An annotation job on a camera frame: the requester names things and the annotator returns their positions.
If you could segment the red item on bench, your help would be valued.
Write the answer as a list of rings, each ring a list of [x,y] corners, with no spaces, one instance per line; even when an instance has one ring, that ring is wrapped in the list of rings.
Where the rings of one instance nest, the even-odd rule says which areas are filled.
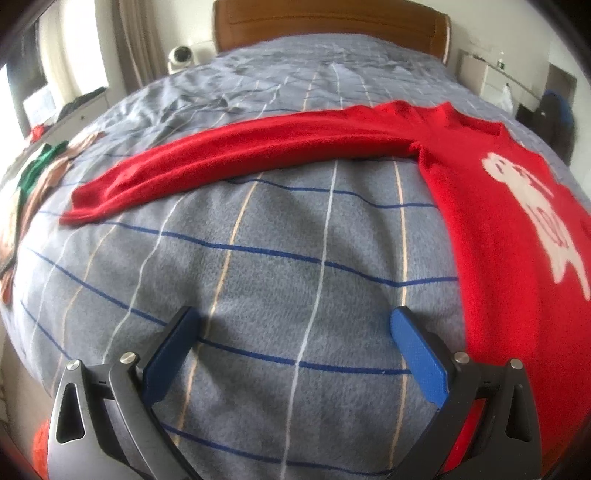
[[[30,132],[30,138],[32,143],[36,143],[39,141],[47,130],[47,126],[45,124],[36,125],[32,128]]]

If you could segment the tan pink garment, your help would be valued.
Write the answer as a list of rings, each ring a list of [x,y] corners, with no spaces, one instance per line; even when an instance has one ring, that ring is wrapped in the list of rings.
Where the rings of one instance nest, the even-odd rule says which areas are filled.
[[[19,244],[30,228],[34,215],[43,202],[57,188],[73,161],[97,140],[103,138],[102,131],[93,132],[81,141],[70,144],[63,154],[58,156],[40,175],[27,201],[20,205],[20,189],[17,179],[14,187],[1,196],[1,302],[12,304],[13,281],[17,265]]]

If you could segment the white bedside cabinet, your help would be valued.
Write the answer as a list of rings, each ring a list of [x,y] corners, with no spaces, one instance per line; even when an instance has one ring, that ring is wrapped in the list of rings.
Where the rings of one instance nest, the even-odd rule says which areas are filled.
[[[471,54],[463,53],[459,60],[458,79],[460,83],[482,100],[495,105],[495,100],[505,83],[510,85],[514,102],[514,114],[520,105],[535,111],[539,98],[529,89],[514,80],[503,70],[490,65],[487,61]]]

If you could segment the red knit sweater white motif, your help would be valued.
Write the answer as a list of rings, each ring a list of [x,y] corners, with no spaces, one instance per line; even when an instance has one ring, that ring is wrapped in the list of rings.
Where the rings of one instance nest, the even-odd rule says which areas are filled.
[[[553,466],[590,411],[590,216],[501,123],[403,101],[233,123],[122,161],[76,188],[60,221],[82,225],[232,177],[370,157],[417,161],[450,234],[468,351],[525,362],[542,458]]]

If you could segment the black and blue backpack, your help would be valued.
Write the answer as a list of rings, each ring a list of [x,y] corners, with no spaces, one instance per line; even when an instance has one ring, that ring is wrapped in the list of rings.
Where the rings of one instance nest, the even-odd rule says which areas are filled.
[[[535,111],[520,105],[516,119],[540,137],[567,166],[575,143],[575,120],[566,98],[546,90]]]

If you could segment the dark clothes on bench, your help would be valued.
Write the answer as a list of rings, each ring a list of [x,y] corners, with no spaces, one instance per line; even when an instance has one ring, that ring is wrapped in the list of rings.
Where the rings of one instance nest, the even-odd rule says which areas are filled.
[[[71,102],[65,104],[59,112],[59,115],[57,117],[57,122],[63,120],[67,115],[71,114],[76,109],[80,108],[82,105],[93,100],[97,96],[103,94],[105,91],[106,91],[105,87],[99,87],[89,93],[78,96],[74,100],[72,100]]]

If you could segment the grey plaid bed cover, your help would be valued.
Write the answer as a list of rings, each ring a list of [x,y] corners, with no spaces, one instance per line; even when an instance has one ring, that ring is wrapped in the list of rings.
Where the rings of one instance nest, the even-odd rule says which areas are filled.
[[[332,159],[212,182],[64,225],[73,191],[135,155],[266,117],[444,103],[503,124],[590,216],[559,157],[435,57],[365,35],[283,37],[155,81],[43,202],[2,315],[48,392],[68,358],[111,360],[182,305],[204,319],[157,409],[206,477],[386,476],[434,414],[387,332],[406,305],[466,348],[452,242],[416,160]]]

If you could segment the brown wooden headboard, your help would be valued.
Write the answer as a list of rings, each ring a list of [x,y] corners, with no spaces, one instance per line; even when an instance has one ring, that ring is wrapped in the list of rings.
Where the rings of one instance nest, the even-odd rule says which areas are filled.
[[[221,0],[212,6],[217,51],[307,34],[363,34],[430,54],[446,64],[450,17],[412,1]]]

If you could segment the white window bench cabinet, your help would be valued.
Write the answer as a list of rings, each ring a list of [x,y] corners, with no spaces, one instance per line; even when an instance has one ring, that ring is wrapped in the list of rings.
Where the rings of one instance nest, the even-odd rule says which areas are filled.
[[[56,145],[64,140],[71,141],[88,125],[109,108],[108,90],[103,88],[98,95],[78,106],[59,122],[52,125],[41,138],[28,146],[15,160],[1,168],[1,187],[13,181],[21,170],[41,151],[44,144]]]

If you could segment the white round fan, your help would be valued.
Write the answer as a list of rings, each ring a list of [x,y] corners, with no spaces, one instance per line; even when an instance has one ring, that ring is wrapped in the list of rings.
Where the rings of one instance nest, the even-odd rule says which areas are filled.
[[[172,49],[167,57],[167,70],[169,75],[183,71],[193,65],[192,50],[185,45]]]

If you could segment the beige curtain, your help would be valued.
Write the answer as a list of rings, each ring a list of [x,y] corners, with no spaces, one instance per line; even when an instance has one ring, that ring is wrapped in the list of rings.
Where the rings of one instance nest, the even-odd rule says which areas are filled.
[[[113,27],[119,65],[131,93],[164,77],[166,59],[160,45],[152,1],[113,2]]]

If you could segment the white plastic bag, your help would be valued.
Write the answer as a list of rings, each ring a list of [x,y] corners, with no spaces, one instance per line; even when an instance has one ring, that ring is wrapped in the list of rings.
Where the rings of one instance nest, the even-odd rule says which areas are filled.
[[[508,83],[504,84],[501,92],[498,94],[498,97],[495,100],[495,105],[509,115],[514,114],[512,91]]]

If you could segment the green garment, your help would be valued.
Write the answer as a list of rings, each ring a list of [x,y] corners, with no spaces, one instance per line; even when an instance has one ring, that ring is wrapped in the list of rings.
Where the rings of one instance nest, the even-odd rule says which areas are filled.
[[[68,141],[62,141],[56,145],[45,144],[41,153],[30,164],[28,164],[20,176],[18,188],[20,189],[20,205],[23,205],[29,198],[43,171],[63,154],[68,146]]]

